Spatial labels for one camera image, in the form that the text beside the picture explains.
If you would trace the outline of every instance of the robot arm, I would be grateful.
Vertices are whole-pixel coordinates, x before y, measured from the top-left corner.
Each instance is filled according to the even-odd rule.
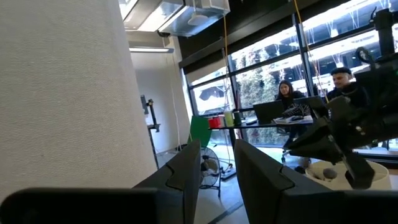
[[[398,54],[391,38],[394,18],[398,13],[388,9],[376,13],[371,22],[379,32],[382,57],[373,60],[366,49],[359,48],[358,57],[370,66],[355,75],[356,83],[349,86],[346,96],[323,107],[310,105],[316,118],[314,125],[288,146],[293,156],[343,161],[348,170],[346,178],[354,189],[369,188],[374,171],[353,149],[398,138]],[[369,101],[361,101],[361,97],[355,97],[359,101],[346,100],[350,94],[351,98],[365,94]]]

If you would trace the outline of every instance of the floor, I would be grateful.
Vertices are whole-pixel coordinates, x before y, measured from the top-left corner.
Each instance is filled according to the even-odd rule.
[[[221,161],[234,164],[232,147],[216,146],[211,147]],[[282,149],[259,148],[262,152],[276,160],[280,160]],[[164,165],[175,154],[165,153],[158,155],[159,166]],[[294,156],[286,157],[286,165],[295,167],[299,164],[299,158]],[[393,189],[398,189],[398,170],[390,170],[390,179]],[[242,196],[239,190],[238,180],[235,177],[226,182],[221,182],[221,197],[217,197],[217,190],[200,190],[198,195],[195,224],[247,224],[249,223],[243,206]]]

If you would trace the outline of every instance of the black jacket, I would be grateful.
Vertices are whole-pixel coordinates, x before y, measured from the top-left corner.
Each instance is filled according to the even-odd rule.
[[[278,96],[276,98],[276,100],[281,100],[282,103],[284,104],[284,108],[286,110],[293,103],[294,99],[303,98],[303,97],[305,97],[305,95],[302,92],[296,90],[296,91],[293,91],[292,97],[279,97]]]
[[[370,104],[370,99],[365,88],[358,85],[356,82],[351,82],[343,89],[335,88],[327,94],[329,101],[339,96],[345,96],[349,98],[350,103],[357,108],[364,108],[369,106]]]

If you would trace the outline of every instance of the cable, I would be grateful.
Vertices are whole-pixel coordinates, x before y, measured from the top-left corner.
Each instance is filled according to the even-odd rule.
[[[166,66],[169,66],[169,61],[167,60],[167,54],[165,54],[165,58],[166,58]],[[174,60],[174,54],[172,54],[172,58],[173,58],[173,67],[174,67],[174,72],[175,75],[177,74],[177,70],[175,68],[175,60]],[[174,87],[173,87],[173,79],[170,79],[170,87],[171,87],[171,91],[172,91],[172,98],[173,98],[173,109],[174,109],[174,115],[175,115],[175,120],[177,123],[177,139],[178,139],[178,148],[180,149],[180,151],[182,150],[181,148],[181,140],[180,140],[180,123],[178,121],[178,115],[177,115],[177,109],[175,107],[175,96],[174,96]]]
[[[226,8],[226,1],[227,0],[224,0],[224,8]],[[227,26],[226,26],[226,13],[224,13],[224,16],[223,16],[223,23],[224,23],[224,63],[225,63],[225,67],[226,67],[226,79],[228,79],[229,78],[229,72],[228,72],[228,70],[229,70],[229,63],[228,63],[228,32],[227,32]],[[224,112],[225,112],[225,109],[226,109],[226,99],[227,99],[227,94],[228,94],[228,89],[229,89],[229,87],[227,87],[226,89],[225,89],[225,94],[224,94],[224,97],[225,97],[225,101],[224,101]],[[225,133],[225,130],[222,130],[222,132],[224,132],[224,139],[225,139],[225,144],[226,144],[226,151],[227,151],[227,153],[228,153],[228,167],[224,170],[224,172],[225,171],[227,171],[228,169],[229,169],[229,167],[230,167],[230,163],[231,163],[231,155],[229,154],[229,149],[228,149],[228,140],[227,140],[227,137],[226,137],[226,133]]]
[[[302,25],[303,21],[301,20],[301,15],[300,15],[299,7],[297,5],[297,0],[293,0],[293,2],[294,2],[294,6],[296,8],[298,21]],[[310,51],[310,46],[308,45],[307,37],[305,36],[305,34],[303,36],[304,36],[305,46],[307,47],[307,52],[308,52],[309,56],[312,57],[311,51]],[[319,87],[321,88],[321,91],[322,91],[323,95],[325,96],[326,102],[329,103],[329,99],[328,99],[328,96],[326,95],[326,91],[322,88],[322,84],[321,84],[321,80],[320,80],[320,76],[319,76],[319,71],[318,71],[317,66],[315,65],[315,62],[313,62],[312,66],[314,67],[315,75],[317,76]]]

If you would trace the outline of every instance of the white pillar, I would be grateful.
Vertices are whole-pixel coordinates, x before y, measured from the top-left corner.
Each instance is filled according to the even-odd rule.
[[[0,1],[0,202],[155,171],[117,0]]]

